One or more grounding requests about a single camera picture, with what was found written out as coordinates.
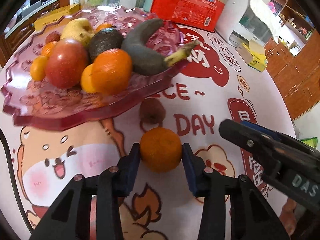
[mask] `pear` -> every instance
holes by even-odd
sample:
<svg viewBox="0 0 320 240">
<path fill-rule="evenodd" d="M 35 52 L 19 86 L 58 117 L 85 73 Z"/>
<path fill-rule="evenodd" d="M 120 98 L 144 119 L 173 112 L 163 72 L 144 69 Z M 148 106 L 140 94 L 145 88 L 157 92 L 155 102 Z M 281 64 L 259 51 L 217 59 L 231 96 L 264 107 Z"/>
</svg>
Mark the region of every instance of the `pear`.
<svg viewBox="0 0 320 240">
<path fill-rule="evenodd" d="M 72 20 L 64 27 L 60 39 L 71 38 L 79 41 L 84 47 L 87 47 L 93 36 L 94 30 L 88 19 L 79 18 Z"/>
</svg>

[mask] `yellow cardboard box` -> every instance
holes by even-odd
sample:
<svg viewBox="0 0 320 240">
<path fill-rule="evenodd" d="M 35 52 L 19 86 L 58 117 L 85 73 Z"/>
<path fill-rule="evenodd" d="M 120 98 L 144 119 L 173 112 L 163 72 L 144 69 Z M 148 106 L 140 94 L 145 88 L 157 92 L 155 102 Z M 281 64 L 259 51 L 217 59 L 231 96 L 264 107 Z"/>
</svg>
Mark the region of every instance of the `yellow cardboard box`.
<svg viewBox="0 0 320 240">
<path fill-rule="evenodd" d="M 242 57 L 247 65 L 255 68 L 256 70 L 262 72 L 266 69 L 268 60 L 266 58 L 266 50 L 257 42 L 251 40 L 249 41 L 249 46 L 241 43 L 236 51 Z"/>
<path fill-rule="evenodd" d="M 80 10 L 80 5 L 77 3 L 77 4 L 73 4 L 73 5 L 67 5 L 65 7 L 61 7 L 61 8 L 55 9 L 51 12 L 48 12 L 34 22 L 35 29 L 36 29 L 36 31 L 40 31 L 47 24 L 56 22 L 62 16 L 74 14 L 79 10 Z"/>
</svg>

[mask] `cartoon tablecloth print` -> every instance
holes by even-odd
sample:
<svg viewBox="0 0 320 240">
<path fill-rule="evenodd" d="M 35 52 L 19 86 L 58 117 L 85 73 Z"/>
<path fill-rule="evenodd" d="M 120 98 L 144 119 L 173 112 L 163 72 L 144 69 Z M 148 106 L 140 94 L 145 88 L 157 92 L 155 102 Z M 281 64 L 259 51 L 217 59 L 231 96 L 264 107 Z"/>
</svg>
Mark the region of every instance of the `cartoon tablecloth print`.
<svg viewBox="0 0 320 240">
<path fill-rule="evenodd" d="M 166 110 L 161 125 L 176 132 L 182 143 L 190 143 L 206 166 L 231 177 L 247 174 L 279 215 L 286 196 L 261 180 L 262 167 L 250 153 L 222 139 L 218 132 L 220 122 L 229 118 L 294 135 L 272 79 L 268 73 L 247 66 L 217 33 L 185 26 L 180 30 L 186 42 L 197 39 L 200 45 L 189 56 L 188 66 L 172 79 L 170 88 L 151 96 Z M 4 82 L 3 73 L 0 81 Z M 31 231 L 75 174 L 94 176 L 116 165 L 146 130 L 157 126 L 140 126 L 139 106 L 113 119 L 83 123 L 62 132 L 1 125 L 10 148 L 12 187 Z M 277 106 L 281 111 L 274 111 Z M 11 118 L 1 113 L 6 123 L 12 123 Z M 91 240 L 95 239 L 95 202 L 93 197 Z M 194 198 L 188 190 L 182 164 L 156 174 L 141 163 L 132 193 L 119 201 L 124 238 L 194 240 L 202 208 L 203 199 Z M 226 239 L 230 239 L 229 209 L 226 197 Z M 29 235 L 19 237 L 26 240 Z"/>
</svg>

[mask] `small orange fruit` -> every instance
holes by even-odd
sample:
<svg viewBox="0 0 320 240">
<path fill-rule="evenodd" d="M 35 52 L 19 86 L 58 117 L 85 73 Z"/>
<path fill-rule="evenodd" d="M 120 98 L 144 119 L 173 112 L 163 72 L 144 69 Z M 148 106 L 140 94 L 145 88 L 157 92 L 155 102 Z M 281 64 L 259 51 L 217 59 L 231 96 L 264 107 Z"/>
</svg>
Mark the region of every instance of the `small orange fruit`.
<svg viewBox="0 0 320 240">
<path fill-rule="evenodd" d="M 154 172 L 175 169 L 182 158 L 179 136 L 173 131 L 156 127 L 147 131 L 140 141 L 142 161 Z"/>
<path fill-rule="evenodd" d="M 42 50 L 41 50 L 41 55 L 50 57 L 52 49 L 57 45 L 56 41 L 51 41 L 48 44 L 46 44 Z"/>
<path fill-rule="evenodd" d="M 106 29 L 106 28 L 110 28 L 112 27 L 113 25 L 110 24 L 110 23 L 101 23 L 97 28 L 96 28 L 96 32 L 99 32 L 103 29 Z"/>
<path fill-rule="evenodd" d="M 80 84 L 81 87 L 84 91 L 87 93 L 96 93 L 97 91 L 94 89 L 92 86 L 92 79 L 91 79 L 91 74 L 92 74 L 92 65 L 87 66 L 84 71 L 82 72 L 81 75 L 81 80 Z"/>
<path fill-rule="evenodd" d="M 113 96 L 124 91 L 132 74 L 132 60 L 122 49 L 99 54 L 92 66 L 92 86 L 97 92 Z"/>
<path fill-rule="evenodd" d="M 45 77 L 45 66 L 47 65 L 48 58 L 40 55 L 36 57 L 30 67 L 30 75 L 34 81 L 41 81 Z"/>
</svg>

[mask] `pink plastic tray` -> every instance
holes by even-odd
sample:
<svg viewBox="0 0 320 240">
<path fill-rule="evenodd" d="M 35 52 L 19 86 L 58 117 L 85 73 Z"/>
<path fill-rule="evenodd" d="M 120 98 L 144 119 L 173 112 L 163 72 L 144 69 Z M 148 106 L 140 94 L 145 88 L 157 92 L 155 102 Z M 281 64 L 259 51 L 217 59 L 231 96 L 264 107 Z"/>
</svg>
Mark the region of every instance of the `pink plastic tray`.
<svg viewBox="0 0 320 240">
<path fill-rule="evenodd" d="M 170 80 L 178 74 L 187 61 L 181 61 L 163 73 L 142 76 L 133 73 L 128 88 L 115 96 L 87 94 L 80 87 L 60 90 L 46 79 L 34 82 L 30 76 L 30 65 L 41 53 L 45 38 L 52 32 L 60 33 L 72 19 L 85 17 L 92 27 L 102 22 L 112 23 L 124 35 L 140 22 L 155 18 L 152 13 L 139 9 L 107 7 L 93 11 L 81 10 L 72 16 L 47 25 L 41 32 L 31 35 L 28 44 L 14 55 L 14 62 L 6 70 L 6 83 L 1 88 L 5 96 L 3 112 L 12 114 L 15 125 L 31 125 L 46 130 L 65 130 L 81 123 L 115 117 L 138 104 L 144 98 L 169 87 Z M 168 55 L 183 43 L 181 32 L 165 22 L 148 41 L 147 46 Z"/>
</svg>

